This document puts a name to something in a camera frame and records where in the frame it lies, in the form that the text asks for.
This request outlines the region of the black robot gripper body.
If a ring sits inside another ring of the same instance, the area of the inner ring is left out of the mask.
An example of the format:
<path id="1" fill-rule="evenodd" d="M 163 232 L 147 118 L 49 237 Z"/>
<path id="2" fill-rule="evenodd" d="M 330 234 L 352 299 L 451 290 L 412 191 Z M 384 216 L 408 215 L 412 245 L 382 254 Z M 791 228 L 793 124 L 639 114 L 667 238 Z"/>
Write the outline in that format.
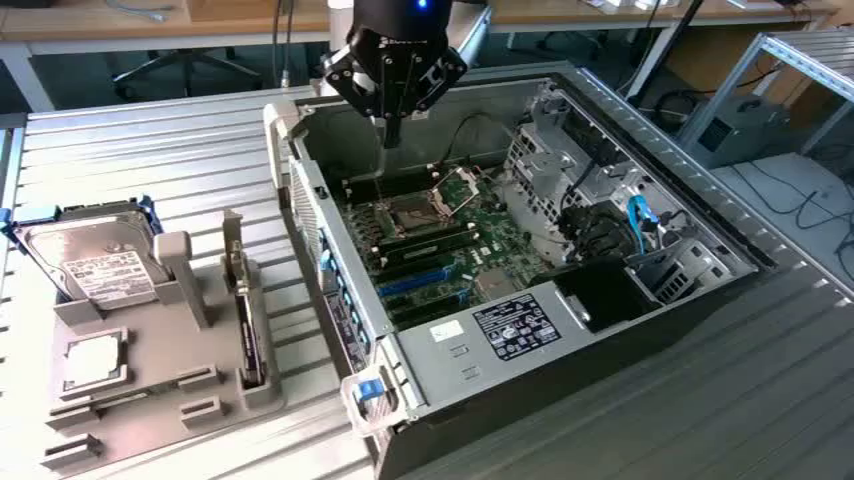
<path id="1" fill-rule="evenodd" d="M 448 50 L 448 1 L 378 0 L 354 3 L 347 43 L 383 100 L 412 95 Z"/>

